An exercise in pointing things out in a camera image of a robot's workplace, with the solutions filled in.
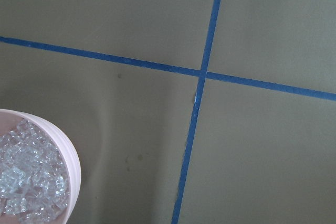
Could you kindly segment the pink plastic bowl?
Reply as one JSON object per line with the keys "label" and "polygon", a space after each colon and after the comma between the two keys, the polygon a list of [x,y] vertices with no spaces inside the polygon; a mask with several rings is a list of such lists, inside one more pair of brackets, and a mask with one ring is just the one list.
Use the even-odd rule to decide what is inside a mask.
{"label": "pink plastic bowl", "polygon": [[81,186],[81,166],[77,151],[68,136],[56,125],[25,112],[1,109],[1,134],[13,129],[21,119],[27,119],[42,129],[58,147],[69,177],[69,201],[65,211],[51,223],[67,223],[76,205]]}

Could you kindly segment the pile of clear ice cubes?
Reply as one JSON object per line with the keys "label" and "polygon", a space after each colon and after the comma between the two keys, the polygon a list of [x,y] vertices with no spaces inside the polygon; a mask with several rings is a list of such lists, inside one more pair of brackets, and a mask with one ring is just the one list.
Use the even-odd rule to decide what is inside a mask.
{"label": "pile of clear ice cubes", "polygon": [[1,215],[19,223],[51,223],[69,204],[69,177],[51,138],[22,119],[1,135]]}

